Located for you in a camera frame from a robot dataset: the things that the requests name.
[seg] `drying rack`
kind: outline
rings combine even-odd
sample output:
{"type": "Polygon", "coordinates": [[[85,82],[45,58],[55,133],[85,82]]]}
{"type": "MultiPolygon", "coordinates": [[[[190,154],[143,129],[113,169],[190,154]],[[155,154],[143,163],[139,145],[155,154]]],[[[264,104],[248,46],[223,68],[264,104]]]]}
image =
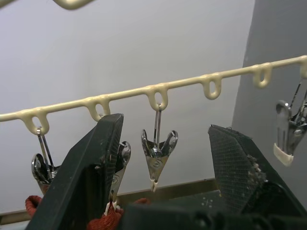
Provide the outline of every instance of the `drying rack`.
{"type": "Polygon", "coordinates": [[[104,114],[109,115],[111,113],[109,103],[110,101],[119,100],[128,97],[134,97],[141,94],[145,94],[148,97],[150,106],[158,111],[159,104],[155,100],[155,94],[160,93],[162,96],[162,103],[161,109],[166,109],[168,105],[168,96],[167,91],[169,89],[184,87],[193,84],[202,84],[205,96],[210,99],[216,99],[222,90],[222,79],[229,78],[233,76],[243,75],[252,73],[253,74],[253,83],[258,88],[266,87],[272,77],[272,69],[278,68],[282,66],[292,65],[292,64],[299,64],[300,65],[300,75],[302,78],[307,78],[307,55],[275,61],[275,62],[267,62],[259,65],[254,65],[250,67],[244,67],[240,69],[233,69],[223,72],[216,72],[211,74],[205,74],[202,76],[194,77],[194,78],[187,78],[182,80],[175,80],[166,83],[160,83],[157,85],[149,85],[133,90],[121,91],[121,92],[114,92],[109,94],[102,94],[99,96],[88,97],[76,101],[66,102],[66,103],[59,103],[54,105],[48,105],[43,107],[37,107],[33,109],[25,109],[13,113],[1,114],[0,115],[0,122],[4,121],[11,121],[20,119],[22,120],[28,130],[37,135],[37,127],[33,123],[33,118],[37,117],[41,123],[41,135],[46,134],[49,131],[49,122],[47,120],[47,114],[54,113],[58,111],[63,111],[67,109],[73,109],[78,107],[86,107],[90,115],[95,121],[98,121],[101,118],[101,115],[98,114],[96,110],[96,105],[100,104],[103,107],[104,114]],[[215,89],[211,92],[210,89],[210,82],[214,82],[215,89]]]}

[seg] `white wall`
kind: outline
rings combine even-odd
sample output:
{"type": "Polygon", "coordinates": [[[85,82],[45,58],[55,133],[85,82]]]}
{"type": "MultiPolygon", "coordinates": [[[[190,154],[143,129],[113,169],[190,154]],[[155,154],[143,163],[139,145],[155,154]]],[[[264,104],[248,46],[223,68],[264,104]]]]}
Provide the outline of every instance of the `white wall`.
{"type": "MultiPolygon", "coordinates": [[[[51,0],[16,1],[0,10],[0,113],[66,102],[242,67],[254,1],[96,0],[66,11],[51,0]]],[[[214,177],[207,130],[232,123],[239,77],[209,101],[202,86],[169,91],[161,138],[179,133],[159,185],[214,177]]],[[[153,137],[146,96],[111,102],[125,115],[132,146],[120,192],[149,188],[141,130],[153,137]]],[[[85,108],[48,115],[56,165],[94,125],[85,108]]],[[[22,121],[0,124],[0,213],[41,195],[30,162],[40,152],[22,121]]]]}

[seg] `clip hanger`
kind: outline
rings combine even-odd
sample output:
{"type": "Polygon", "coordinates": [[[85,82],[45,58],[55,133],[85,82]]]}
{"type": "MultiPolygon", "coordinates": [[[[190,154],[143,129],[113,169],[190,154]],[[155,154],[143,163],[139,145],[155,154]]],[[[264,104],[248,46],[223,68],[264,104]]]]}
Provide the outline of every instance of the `clip hanger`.
{"type": "Polygon", "coordinates": [[[307,131],[307,91],[298,112],[292,116],[292,106],[300,89],[300,81],[294,97],[289,105],[279,101],[276,105],[277,112],[277,143],[274,144],[274,155],[285,165],[290,166],[293,161],[294,151],[307,131]]]}
{"type": "Polygon", "coordinates": [[[33,156],[31,170],[33,177],[36,179],[43,194],[45,194],[53,178],[56,176],[59,167],[54,167],[45,135],[41,135],[41,127],[37,128],[36,134],[43,155],[38,153],[33,156]]]}
{"type": "Polygon", "coordinates": [[[106,210],[104,212],[105,216],[108,214],[108,210],[111,203],[114,210],[116,210],[117,208],[117,193],[120,187],[120,183],[123,179],[126,167],[129,163],[130,156],[131,156],[131,146],[127,141],[123,141],[122,143],[119,144],[118,148],[118,154],[115,166],[116,168],[111,184],[109,202],[107,203],[106,210]]]}
{"type": "Polygon", "coordinates": [[[157,111],[155,115],[153,142],[147,139],[146,131],[144,129],[142,131],[142,146],[146,156],[151,181],[151,190],[153,192],[157,189],[160,174],[178,141],[178,133],[173,130],[168,134],[166,141],[159,142],[161,111],[161,105],[159,105],[159,111],[157,111]]]}

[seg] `red rope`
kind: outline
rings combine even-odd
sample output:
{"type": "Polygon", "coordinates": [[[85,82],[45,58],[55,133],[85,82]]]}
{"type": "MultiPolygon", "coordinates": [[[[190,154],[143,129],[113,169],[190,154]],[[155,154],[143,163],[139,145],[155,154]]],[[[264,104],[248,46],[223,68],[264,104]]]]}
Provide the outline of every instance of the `red rope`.
{"type": "MultiPolygon", "coordinates": [[[[31,195],[25,200],[25,208],[27,210],[27,213],[32,218],[35,214],[35,211],[37,209],[37,206],[41,202],[42,198],[40,198],[37,195],[31,195]]],[[[139,199],[135,201],[136,204],[150,204],[150,200],[146,198],[139,199]]],[[[108,215],[105,216],[102,215],[99,219],[93,219],[91,220],[86,230],[115,230],[121,216],[124,214],[123,209],[116,209],[114,210],[112,204],[110,205],[110,208],[108,210],[108,215]]]]}

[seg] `gray wall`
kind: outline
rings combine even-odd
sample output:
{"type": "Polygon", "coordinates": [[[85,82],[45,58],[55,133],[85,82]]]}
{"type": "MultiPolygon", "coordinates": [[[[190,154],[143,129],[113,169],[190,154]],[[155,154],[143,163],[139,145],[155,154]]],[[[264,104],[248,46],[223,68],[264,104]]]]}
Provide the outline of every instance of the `gray wall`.
{"type": "MultiPolygon", "coordinates": [[[[15,1],[0,12],[0,114],[240,68],[253,7],[250,0],[96,0],[67,11],[52,0],[15,1]]],[[[179,140],[159,186],[214,177],[207,130],[231,125],[239,77],[223,85],[214,101],[200,84],[169,90],[160,140],[173,129],[179,140]]],[[[141,130],[153,139],[155,111],[145,95],[110,109],[125,115],[121,140],[132,149],[119,192],[148,189],[141,130]]],[[[60,165],[96,122],[85,108],[47,117],[46,138],[60,165]]],[[[0,124],[0,213],[41,195],[30,168],[39,152],[22,121],[0,124]]]]}
{"type": "MultiPolygon", "coordinates": [[[[307,54],[307,1],[257,0],[249,32],[244,66],[307,54]]],[[[292,167],[284,167],[274,156],[275,105],[291,101],[299,82],[299,67],[273,71],[272,82],[256,89],[251,76],[242,76],[236,99],[233,129],[253,138],[267,160],[307,207],[307,137],[296,149],[292,167]]]]}

